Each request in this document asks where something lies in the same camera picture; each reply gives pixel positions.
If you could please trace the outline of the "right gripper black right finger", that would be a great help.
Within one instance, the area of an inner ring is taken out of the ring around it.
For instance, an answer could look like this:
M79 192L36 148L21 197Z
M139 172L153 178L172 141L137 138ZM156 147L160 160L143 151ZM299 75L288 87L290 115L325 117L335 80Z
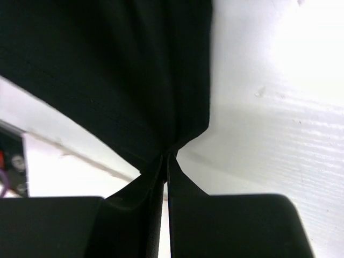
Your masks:
M167 158L170 249L172 257L215 257L205 202L210 199L182 171L174 155Z

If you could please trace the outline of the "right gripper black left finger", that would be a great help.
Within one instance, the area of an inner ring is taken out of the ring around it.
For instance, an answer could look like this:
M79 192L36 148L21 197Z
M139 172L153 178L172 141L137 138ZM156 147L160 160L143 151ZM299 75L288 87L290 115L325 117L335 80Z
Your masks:
M102 201L86 257L157 257L164 189L164 157Z

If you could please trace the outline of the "black tank top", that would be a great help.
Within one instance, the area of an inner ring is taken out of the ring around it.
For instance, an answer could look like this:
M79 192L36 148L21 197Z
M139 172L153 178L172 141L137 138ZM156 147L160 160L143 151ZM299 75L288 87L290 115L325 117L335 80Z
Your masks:
M1 75L143 170L210 116L211 1L1 1Z

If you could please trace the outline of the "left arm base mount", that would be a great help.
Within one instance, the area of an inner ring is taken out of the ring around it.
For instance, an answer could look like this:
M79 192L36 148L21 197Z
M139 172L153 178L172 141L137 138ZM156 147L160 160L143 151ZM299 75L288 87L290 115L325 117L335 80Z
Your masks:
M27 198L27 162L22 130L1 120L1 197Z

